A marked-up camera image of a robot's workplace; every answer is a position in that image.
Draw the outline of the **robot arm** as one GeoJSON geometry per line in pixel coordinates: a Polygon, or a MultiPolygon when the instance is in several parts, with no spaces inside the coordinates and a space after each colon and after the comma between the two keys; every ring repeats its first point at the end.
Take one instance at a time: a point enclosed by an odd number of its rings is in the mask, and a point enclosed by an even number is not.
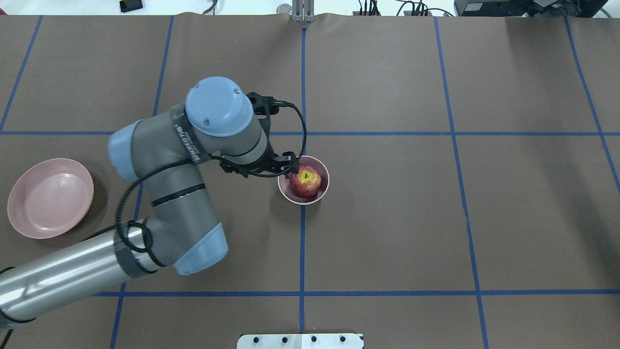
{"type": "Polygon", "coordinates": [[[111,287],[173,266],[205,270],[228,252],[223,224],[199,166],[218,161],[226,173],[278,177],[297,173],[300,155],[273,152],[270,117],[292,102],[244,93],[226,77],[197,82],[170,111],[113,133],[108,155],[130,186],[114,223],[71,247],[1,272],[1,329],[11,331],[111,287]]]}

